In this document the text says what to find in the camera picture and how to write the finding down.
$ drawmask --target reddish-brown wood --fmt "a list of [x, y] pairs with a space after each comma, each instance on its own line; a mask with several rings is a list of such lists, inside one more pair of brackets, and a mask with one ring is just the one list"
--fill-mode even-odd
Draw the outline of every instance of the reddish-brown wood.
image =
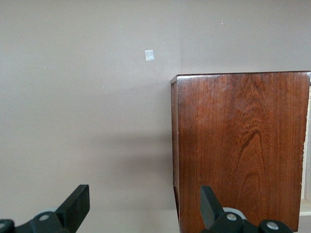
[[204, 228], [199, 188], [250, 222], [298, 229], [310, 72], [177, 75], [174, 190], [182, 233]]

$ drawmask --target small white square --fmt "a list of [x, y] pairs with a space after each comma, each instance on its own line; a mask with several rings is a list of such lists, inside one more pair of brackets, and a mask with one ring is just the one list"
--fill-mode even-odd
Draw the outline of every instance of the small white square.
[[146, 50], [145, 56], [146, 56], [146, 62], [153, 61], [155, 59], [153, 50]]

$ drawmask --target screw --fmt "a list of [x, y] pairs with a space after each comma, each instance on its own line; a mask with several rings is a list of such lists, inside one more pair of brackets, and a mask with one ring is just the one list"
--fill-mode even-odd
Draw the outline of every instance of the screw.
[[40, 218], [39, 218], [39, 221], [44, 221], [44, 220], [47, 220], [50, 216], [48, 215], [42, 215]]
[[230, 221], [236, 221], [237, 220], [237, 217], [234, 214], [227, 214], [227, 218]]
[[278, 225], [275, 222], [267, 222], [267, 227], [271, 230], [278, 230]]

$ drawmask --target cabinet top edge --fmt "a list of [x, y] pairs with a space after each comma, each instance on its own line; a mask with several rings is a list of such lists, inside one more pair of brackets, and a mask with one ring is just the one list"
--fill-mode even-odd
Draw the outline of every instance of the cabinet top edge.
[[190, 78], [200, 78], [200, 77], [207, 77], [207, 76], [221, 76], [221, 75], [228, 75], [228, 74], [267, 74], [267, 73], [305, 73], [311, 78], [311, 71], [309, 70], [300, 70], [300, 71], [273, 71], [273, 72], [245, 72], [245, 73], [211, 73], [211, 74], [177, 74], [171, 80], [171, 84], [176, 82], [180, 79], [190, 79]]

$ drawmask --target wall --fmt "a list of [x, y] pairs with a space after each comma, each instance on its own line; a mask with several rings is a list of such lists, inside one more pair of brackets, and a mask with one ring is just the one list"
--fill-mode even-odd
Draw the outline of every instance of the wall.
[[308, 0], [1, 1], [0, 218], [22, 224], [87, 183], [79, 232], [178, 232], [170, 79], [308, 70], [310, 10]]

